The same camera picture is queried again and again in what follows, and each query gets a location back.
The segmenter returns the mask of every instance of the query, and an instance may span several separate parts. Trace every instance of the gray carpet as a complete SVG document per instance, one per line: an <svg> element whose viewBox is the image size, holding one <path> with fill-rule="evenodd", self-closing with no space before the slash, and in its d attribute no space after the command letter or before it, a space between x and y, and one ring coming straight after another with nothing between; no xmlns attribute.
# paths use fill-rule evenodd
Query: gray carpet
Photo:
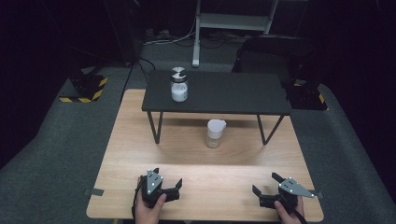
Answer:
<svg viewBox="0 0 396 224"><path fill-rule="evenodd" d="M203 44L214 48L220 42ZM192 47L145 46L141 56L156 69L183 66L228 72L237 48L235 43L202 48L199 68L191 68ZM145 71L152 69L140 63ZM0 223L113 223L86 216L89 198L84 191L94 185L124 84L126 89L146 87L138 64L127 80L129 72L117 64L104 67L98 74L108 82L97 102L66 104L54 99L37 137L0 170ZM346 115L328 88L319 90L330 109L292 110L291 120L315 188L324 194L321 223L396 223L395 204Z"/></svg>

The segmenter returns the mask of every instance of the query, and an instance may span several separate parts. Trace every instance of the black chair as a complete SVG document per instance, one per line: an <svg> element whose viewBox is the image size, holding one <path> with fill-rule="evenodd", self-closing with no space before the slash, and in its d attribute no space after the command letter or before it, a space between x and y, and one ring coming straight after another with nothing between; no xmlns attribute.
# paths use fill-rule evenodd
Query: black chair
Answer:
<svg viewBox="0 0 396 224"><path fill-rule="evenodd" d="M299 72L317 53L306 38L260 35L246 40L237 51L235 73L278 74L283 88L293 86Z"/></svg>

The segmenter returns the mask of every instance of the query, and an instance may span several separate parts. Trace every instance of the human hand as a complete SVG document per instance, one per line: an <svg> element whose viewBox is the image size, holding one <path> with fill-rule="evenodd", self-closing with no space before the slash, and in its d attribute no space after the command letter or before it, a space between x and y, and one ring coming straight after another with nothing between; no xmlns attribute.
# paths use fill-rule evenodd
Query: human hand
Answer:
<svg viewBox="0 0 396 224"><path fill-rule="evenodd" d="M163 194L160 196L153 208L148 208L143 201L142 189L139 190L136 199L135 224L157 224L160 220L160 213L165 201L166 194Z"/></svg>
<svg viewBox="0 0 396 224"><path fill-rule="evenodd" d="M274 206L276 211L279 213L282 224L301 224L299 218L297 218L297 216L293 213L289 214L283 207L282 203L276 201L274 203ZM303 198L301 196L298 196L297 207L295 208L295 210L300 213L301 216L304 216Z"/></svg>

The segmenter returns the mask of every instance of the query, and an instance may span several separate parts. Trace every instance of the metal table leg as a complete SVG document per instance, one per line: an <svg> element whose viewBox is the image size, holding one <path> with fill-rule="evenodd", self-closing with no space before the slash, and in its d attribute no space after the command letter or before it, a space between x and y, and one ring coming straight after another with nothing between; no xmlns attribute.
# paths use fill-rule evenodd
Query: metal table leg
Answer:
<svg viewBox="0 0 396 224"><path fill-rule="evenodd" d="M257 115L257 120L258 120L258 122L259 122L259 128L260 128L260 134L262 135L262 143L263 143L264 145L267 145L267 144L268 144L268 142L270 141L270 139L271 139L272 136L274 135L274 133L275 133L277 127L279 126L280 122L282 121L282 119L283 119L284 117L285 117L284 115L282 115L282 116L279 117L279 119L278 119L277 122L276 122L276 125L275 125L274 129L270 132L270 135L269 135L268 138L265 140L264 130L262 129L262 119L260 118L260 115Z"/></svg>
<svg viewBox="0 0 396 224"><path fill-rule="evenodd" d="M158 122L158 131L157 132L155 131L154 120L152 119L150 111L148 111L148 120L149 120L149 124L151 126L152 135L154 135L155 143L159 144L160 137L161 137L161 127L163 126L163 112L160 112L160 120Z"/></svg>

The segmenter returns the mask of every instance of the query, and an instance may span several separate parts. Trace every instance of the black tabletop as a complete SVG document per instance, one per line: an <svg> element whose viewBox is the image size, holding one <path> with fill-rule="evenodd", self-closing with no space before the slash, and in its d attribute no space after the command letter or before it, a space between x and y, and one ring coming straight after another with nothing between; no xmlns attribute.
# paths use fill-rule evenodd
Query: black tabletop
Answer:
<svg viewBox="0 0 396 224"><path fill-rule="evenodd" d="M290 105L277 75L188 71L188 98L172 99L170 76L173 71L154 70L142 111L289 115Z"/></svg>

